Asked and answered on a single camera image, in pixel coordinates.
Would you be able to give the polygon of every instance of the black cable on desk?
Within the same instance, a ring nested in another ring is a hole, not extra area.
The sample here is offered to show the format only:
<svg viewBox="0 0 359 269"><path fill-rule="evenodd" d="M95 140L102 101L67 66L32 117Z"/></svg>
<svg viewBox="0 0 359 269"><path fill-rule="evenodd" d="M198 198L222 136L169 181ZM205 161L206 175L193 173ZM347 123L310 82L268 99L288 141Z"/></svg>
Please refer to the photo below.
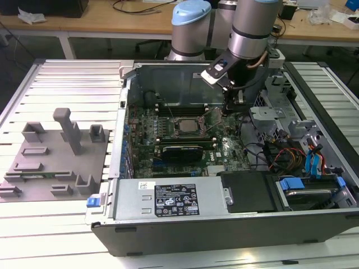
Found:
<svg viewBox="0 0 359 269"><path fill-rule="evenodd" d="M146 8L145 10L139 10L139 11L127 11L127 10L123 10L122 9L122 6L121 8L118 8L116 7L116 4L122 2L123 3L123 0L118 0L116 2L114 2L114 4L112 5L113 9L114 10L117 10L117 11L120 11L122 13L126 13L126 14L130 14L130 15L149 15L149 14L153 14L153 13L158 13L158 11L154 10L155 8L158 8L158 7L161 7L161 6L165 6L167 4L172 4L174 2L176 2L177 0L172 0L170 2L167 2L167 3L162 3L162 4L159 4L157 6L154 6L154 7L150 7L150 8Z"/></svg>
<svg viewBox="0 0 359 269"><path fill-rule="evenodd" d="M4 29L13 37L16 39L16 41L26 50L26 52L33 58L36 59L36 57L27 49L25 45L0 21L0 25L4 27Z"/></svg>

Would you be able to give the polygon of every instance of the black cable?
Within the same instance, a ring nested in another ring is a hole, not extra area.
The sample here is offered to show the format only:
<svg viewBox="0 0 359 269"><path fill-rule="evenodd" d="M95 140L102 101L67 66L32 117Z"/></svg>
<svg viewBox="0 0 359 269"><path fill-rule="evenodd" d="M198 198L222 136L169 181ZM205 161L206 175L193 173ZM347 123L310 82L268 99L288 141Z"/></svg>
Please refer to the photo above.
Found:
<svg viewBox="0 0 359 269"><path fill-rule="evenodd" d="M356 71L354 72L354 74L350 77L350 79L348 80L348 82L346 83L347 86L349 86L350 82L352 82L353 78L355 77L355 75L359 72L359 68L356 69Z"/></svg>
<svg viewBox="0 0 359 269"><path fill-rule="evenodd" d="M152 13L149 13L149 12L153 11L153 9L158 8L158 7L161 7L161 6L165 6L165 5L167 5L167 4L174 3L174 2L176 2L176 1L177 1L177 0L173 0L173 1L170 1L170 2L167 2L167 3L159 4L159 5L154 6L154 7L146 8L145 10L138 10L138 11L126 11L126 10L123 10L122 7L121 7L121 8L116 7L116 4L118 4L118 3L120 3L120 2L123 2L123 0L118 0L118 1L114 2L114 4L112 5L112 7L113 7L114 10L117 10L117 11L120 11L120 12L126 13L126 14L131 14L131 15L149 15L149 14L152 14Z"/></svg>
<svg viewBox="0 0 359 269"><path fill-rule="evenodd" d="M278 35L273 35L272 33L270 34L271 36L273 36L273 37L275 38L274 48L276 48L277 45L278 45L278 39L279 39L280 37L282 37L282 36L285 34L285 32L287 31L287 25L286 25L286 23L285 23L279 16L278 16L277 18L283 23L284 30L283 30L282 33L279 33Z"/></svg>
<svg viewBox="0 0 359 269"><path fill-rule="evenodd" d="M26 50L26 52L27 52L34 60L36 59L36 57L27 49L27 47L24 46L23 43L22 43L1 21L0 21L0 25L1 25L2 27L4 27L4 29L5 29L6 31L8 31L8 33L9 33L13 38L16 39L16 41Z"/></svg>
<svg viewBox="0 0 359 269"><path fill-rule="evenodd" d="M4 54L4 57L7 61L15 63L16 67L18 67L20 70L22 70L24 72L28 72L28 70L30 69L28 66L26 66L25 64L20 63L16 60L9 59L6 55L6 52L3 49L0 48L0 51Z"/></svg>

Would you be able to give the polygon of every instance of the wooden desk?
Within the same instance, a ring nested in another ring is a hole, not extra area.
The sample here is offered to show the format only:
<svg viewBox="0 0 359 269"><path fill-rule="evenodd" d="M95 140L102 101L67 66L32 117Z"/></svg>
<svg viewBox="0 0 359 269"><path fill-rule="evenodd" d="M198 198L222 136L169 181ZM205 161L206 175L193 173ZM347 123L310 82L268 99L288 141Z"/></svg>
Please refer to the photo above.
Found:
<svg viewBox="0 0 359 269"><path fill-rule="evenodd" d="M0 16L0 21L17 35L58 37L67 59L75 58L69 37L171 40L174 4L161 7L161 13L134 16L114 10L113 2L90 0L82 18L47 16L47 22L33 25L22 22L16 16ZM333 8L342 12L346 10L345 2L331 0ZM136 0L124 3L123 9L136 11L155 5ZM278 40L279 44L359 47L359 31L350 30L337 22L331 25L310 25L307 14L308 11L300 10L294 14L292 21L286 21L287 30ZM7 32L0 29L0 34Z"/></svg>
<svg viewBox="0 0 359 269"><path fill-rule="evenodd" d="M346 0L331 0L332 8L339 12L347 12L345 8ZM359 31L350 30L342 24L332 22L331 25L310 25L308 22L308 11L299 10L294 14L291 21L286 22L286 32L280 39L282 44L300 44L298 41L302 40L306 45L328 45L345 47L346 42L359 43Z"/></svg>

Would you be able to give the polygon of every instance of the white paper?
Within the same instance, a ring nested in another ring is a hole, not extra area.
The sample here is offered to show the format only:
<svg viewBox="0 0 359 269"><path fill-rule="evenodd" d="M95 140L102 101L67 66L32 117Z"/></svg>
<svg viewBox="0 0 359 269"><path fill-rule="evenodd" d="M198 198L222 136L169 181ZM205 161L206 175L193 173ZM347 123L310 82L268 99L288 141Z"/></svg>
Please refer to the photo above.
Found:
<svg viewBox="0 0 359 269"><path fill-rule="evenodd" d="M47 21L45 19L45 16L41 13L39 14L32 14L32 13L27 13L21 9L19 9L19 15L17 15L17 17L26 22L27 24L33 24L33 23L37 23L37 22L45 22Z"/></svg>
<svg viewBox="0 0 359 269"><path fill-rule="evenodd" d="M348 14L345 13L341 13L341 12L336 12L335 14L333 14L333 16L330 18L332 21L336 21L340 24L344 23L344 21L349 18Z"/></svg>
<svg viewBox="0 0 359 269"><path fill-rule="evenodd" d="M155 189L156 181L140 181L139 189Z"/></svg>

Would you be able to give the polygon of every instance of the white sticker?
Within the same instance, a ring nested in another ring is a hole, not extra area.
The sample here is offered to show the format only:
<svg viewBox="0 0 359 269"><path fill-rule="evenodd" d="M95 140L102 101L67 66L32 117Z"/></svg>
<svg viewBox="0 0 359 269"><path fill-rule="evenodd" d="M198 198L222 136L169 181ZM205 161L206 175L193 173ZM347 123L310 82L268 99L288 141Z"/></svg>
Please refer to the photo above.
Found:
<svg viewBox="0 0 359 269"><path fill-rule="evenodd" d="M140 181L139 189L155 189L156 181Z"/></svg>
<svg viewBox="0 0 359 269"><path fill-rule="evenodd" d="M202 78L201 73L193 73L193 78Z"/></svg>

